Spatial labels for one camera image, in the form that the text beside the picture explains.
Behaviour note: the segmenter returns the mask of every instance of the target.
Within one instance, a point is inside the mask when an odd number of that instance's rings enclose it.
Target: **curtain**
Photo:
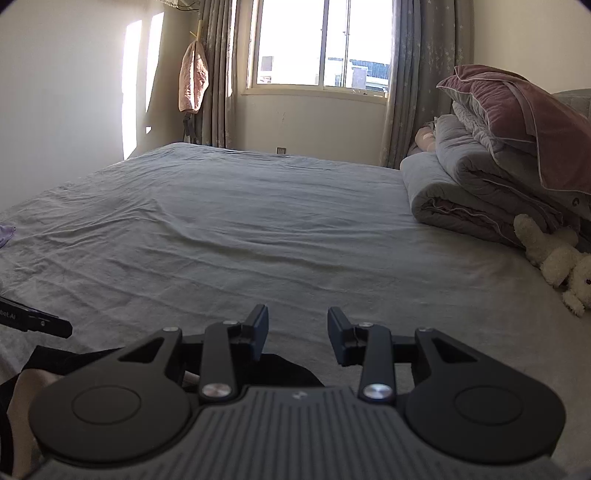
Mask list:
[[[437,90],[455,65],[473,59],[472,0],[394,0],[394,35],[380,162],[398,168],[413,135],[452,101]]]
[[[204,0],[200,41],[205,40],[209,87],[196,122],[197,143],[232,148],[236,100],[238,0]]]

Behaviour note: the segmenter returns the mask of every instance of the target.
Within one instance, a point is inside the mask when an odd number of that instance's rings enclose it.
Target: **circular pad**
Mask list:
[[[503,425],[517,419],[523,405],[517,395],[504,388],[472,387],[457,395],[456,410],[474,423]]]
[[[130,419],[141,404],[139,395],[134,391],[109,385],[82,392],[72,402],[72,410],[86,423],[109,425]]]
[[[43,389],[29,410],[42,451],[83,465],[129,462],[164,447],[184,429],[186,393],[149,364],[86,368]]]
[[[548,387],[492,360],[439,364],[410,392],[404,414],[432,447],[485,465],[550,455],[566,419]]]

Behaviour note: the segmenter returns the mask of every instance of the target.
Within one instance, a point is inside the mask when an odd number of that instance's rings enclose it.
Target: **hanging towel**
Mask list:
[[[207,61],[201,42],[192,42],[183,57],[178,78],[178,109],[181,112],[197,113],[203,94],[209,86]]]

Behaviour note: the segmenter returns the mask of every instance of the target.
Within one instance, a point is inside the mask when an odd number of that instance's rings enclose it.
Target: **wall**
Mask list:
[[[252,0],[238,24],[235,148],[377,165],[385,103],[305,95],[244,95]]]
[[[591,12],[576,0],[474,0],[475,63],[545,90],[591,88]]]
[[[142,57],[151,16],[163,10],[150,112],[138,120],[140,153],[182,138],[178,72],[191,14],[155,0],[16,0],[0,15],[0,210],[123,159],[126,27],[142,20]]]

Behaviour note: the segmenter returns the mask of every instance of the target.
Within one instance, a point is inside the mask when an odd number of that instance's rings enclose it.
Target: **silver bolt head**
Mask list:
[[[201,392],[209,398],[223,398],[232,393],[232,388],[225,383],[208,383]]]
[[[392,395],[393,392],[391,387],[383,383],[372,383],[363,389],[363,394],[372,400],[383,400]]]

